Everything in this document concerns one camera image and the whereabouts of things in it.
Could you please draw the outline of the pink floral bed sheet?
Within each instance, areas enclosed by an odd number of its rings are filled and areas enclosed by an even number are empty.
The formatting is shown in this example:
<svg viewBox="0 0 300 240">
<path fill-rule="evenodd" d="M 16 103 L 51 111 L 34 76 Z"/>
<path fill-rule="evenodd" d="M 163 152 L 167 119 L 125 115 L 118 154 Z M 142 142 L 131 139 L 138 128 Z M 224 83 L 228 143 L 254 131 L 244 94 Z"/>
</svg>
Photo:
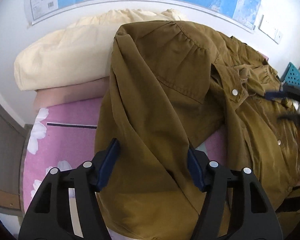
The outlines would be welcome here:
<svg viewBox="0 0 300 240">
<path fill-rule="evenodd" d="M 78 167 L 95 155 L 101 99 L 41 108 L 31 131 L 23 171 L 23 202 L 28 209 L 53 167 Z M 204 195 L 193 206 L 154 155 L 122 149 L 108 185 L 97 195 L 112 239 L 189 239 Z"/>
</svg>

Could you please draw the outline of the white wall switch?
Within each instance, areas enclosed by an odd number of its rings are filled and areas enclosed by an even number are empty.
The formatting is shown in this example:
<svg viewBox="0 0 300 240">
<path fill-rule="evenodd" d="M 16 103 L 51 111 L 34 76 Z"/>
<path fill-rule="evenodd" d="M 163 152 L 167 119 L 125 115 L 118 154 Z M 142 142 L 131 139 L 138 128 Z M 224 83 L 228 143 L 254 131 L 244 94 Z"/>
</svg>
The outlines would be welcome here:
<svg viewBox="0 0 300 240">
<path fill-rule="evenodd" d="M 275 24 L 271 17 L 262 15 L 258 29 L 262 31 L 262 33 L 266 34 L 275 43 L 279 44 L 281 39 L 280 28 Z"/>
</svg>

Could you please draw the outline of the olive brown jacket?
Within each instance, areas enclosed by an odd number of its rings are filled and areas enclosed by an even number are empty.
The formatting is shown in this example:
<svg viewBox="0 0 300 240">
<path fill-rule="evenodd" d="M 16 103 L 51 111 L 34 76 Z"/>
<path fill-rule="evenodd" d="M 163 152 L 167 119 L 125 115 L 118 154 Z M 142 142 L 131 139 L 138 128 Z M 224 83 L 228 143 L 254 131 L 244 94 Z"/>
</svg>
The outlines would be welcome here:
<svg viewBox="0 0 300 240">
<path fill-rule="evenodd" d="M 277 71 L 253 48 L 205 25 L 183 21 L 125 24 L 114 36 L 109 89 L 95 150 L 111 139 L 120 156 L 97 200 L 106 226 L 135 239 L 189 239 L 205 194 L 187 169 L 190 146 L 221 126 L 226 166 L 249 167 L 278 212 L 285 235 L 300 239 L 300 142 Z"/>
</svg>

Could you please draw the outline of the cream folded garment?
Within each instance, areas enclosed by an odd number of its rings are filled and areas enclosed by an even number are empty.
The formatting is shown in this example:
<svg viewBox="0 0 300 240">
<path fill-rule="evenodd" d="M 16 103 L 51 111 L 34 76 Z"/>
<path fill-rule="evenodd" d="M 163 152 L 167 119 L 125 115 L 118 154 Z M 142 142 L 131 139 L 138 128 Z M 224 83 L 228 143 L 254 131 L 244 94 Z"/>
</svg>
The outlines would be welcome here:
<svg viewBox="0 0 300 240">
<path fill-rule="evenodd" d="M 109 76 L 113 39 L 123 24 L 180 21 L 177 11 L 110 10 L 79 19 L 65 29 L 38 39 L 14 62 L 14 78 L 21 91 L 78 85 Z"/>
</svg>

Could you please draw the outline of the upper turquoise perforated basket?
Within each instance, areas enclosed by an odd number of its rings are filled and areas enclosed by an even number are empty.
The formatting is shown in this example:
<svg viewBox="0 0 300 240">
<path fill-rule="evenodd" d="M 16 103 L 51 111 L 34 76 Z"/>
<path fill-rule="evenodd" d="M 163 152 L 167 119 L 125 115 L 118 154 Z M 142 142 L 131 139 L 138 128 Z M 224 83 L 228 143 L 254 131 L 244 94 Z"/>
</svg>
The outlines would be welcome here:
<svg viewBox="0 0 300 240">
<path fill-rule="evenodd" d="M 290 62 L 281 77 L 281 82 L 300 88 L 300 70 Z"/>
</svg>

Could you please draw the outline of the pink folded garment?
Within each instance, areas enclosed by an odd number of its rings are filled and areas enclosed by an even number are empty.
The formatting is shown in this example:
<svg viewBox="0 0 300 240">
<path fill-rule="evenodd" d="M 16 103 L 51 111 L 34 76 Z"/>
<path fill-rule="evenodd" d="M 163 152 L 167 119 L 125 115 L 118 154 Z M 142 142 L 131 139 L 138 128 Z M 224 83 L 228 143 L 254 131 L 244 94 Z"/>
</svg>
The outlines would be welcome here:
<svg viewBox="0 0 300 240">
<path fill-rule="evenodd" d="M 41 108 L 103 97 L 109 88 L 109 77 L 64 87 L 37 90 L 33 108 Z"/>
</svg>

